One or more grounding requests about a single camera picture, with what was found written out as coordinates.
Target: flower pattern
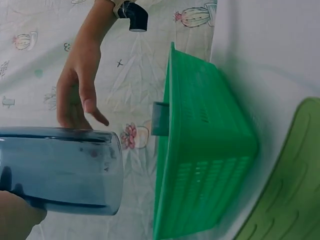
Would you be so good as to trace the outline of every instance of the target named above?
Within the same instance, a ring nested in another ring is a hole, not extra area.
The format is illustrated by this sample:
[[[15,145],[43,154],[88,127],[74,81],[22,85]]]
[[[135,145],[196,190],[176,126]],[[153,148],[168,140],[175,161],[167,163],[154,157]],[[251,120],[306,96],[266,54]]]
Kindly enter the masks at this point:
[[[135,137],[137,136],[136,125],[132,122],[127,124],[124,131],[120,134],[121,145],[124,149],[136,147]]]

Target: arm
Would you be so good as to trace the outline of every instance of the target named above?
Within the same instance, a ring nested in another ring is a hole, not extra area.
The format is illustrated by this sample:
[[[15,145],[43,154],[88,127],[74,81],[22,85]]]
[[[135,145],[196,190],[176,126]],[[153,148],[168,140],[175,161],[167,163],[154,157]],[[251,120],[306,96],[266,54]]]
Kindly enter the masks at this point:
[[[101,43],[117,20],[110,0],[95,0],[83,22],[56,85],[57,120],[62,127],[92,129],[84,112],[98,122],[109,121],[97,108],[95,78]]]
[[[95,0],[76,38],[92,38],[92,40],[101,44],[109,29],[117,20],[113,12],[114,7],[115,4],[112,1]]]

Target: green mat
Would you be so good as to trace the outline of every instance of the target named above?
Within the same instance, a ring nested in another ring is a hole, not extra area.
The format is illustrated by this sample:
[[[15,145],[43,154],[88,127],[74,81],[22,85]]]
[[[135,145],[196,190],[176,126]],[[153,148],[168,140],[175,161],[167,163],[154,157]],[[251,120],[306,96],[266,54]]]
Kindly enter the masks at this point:
[[[320,98],[298,107],[273,173],[235,240],[320,240]]]

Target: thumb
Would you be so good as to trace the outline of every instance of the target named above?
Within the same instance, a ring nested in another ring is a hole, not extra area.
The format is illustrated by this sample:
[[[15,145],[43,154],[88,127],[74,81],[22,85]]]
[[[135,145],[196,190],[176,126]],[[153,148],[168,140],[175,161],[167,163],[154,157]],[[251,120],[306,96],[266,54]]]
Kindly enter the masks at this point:
[[[97,96],[94,80],[91,76],[79,76],[79,96],[83,110],[93,114],[97,110]]]

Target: black object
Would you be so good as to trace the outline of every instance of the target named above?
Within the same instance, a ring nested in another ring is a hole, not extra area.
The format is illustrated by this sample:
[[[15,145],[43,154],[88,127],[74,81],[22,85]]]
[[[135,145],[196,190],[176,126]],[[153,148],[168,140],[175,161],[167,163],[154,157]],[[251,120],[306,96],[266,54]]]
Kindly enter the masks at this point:
[[[119,18],[130,19],[129,30],[135,33],[147,31],[148,13],[138,4],[132,1],[125,1],[118,10]]]
[[[169,136],[170,106],[169,103],[153,103],[151,135]]]

